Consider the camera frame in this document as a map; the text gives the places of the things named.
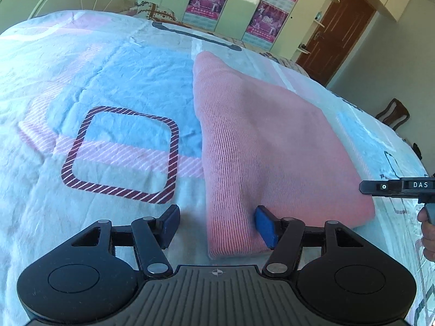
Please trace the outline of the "person's right hand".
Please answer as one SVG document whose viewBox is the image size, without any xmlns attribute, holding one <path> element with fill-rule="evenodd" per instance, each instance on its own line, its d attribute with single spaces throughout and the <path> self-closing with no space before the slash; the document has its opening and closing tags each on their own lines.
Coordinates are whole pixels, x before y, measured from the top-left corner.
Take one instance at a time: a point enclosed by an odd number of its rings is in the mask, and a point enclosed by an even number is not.
<svg viewBox="0 0 435 326">
<path fill-rule="evenodd" d="M 428 214 L 425 208 L 422 208 L 417 216 L 421 223 L 422 246 L 425 258 L 431 262 L 435 261 L 435 226 L 428 220 Z"/>
</svg>

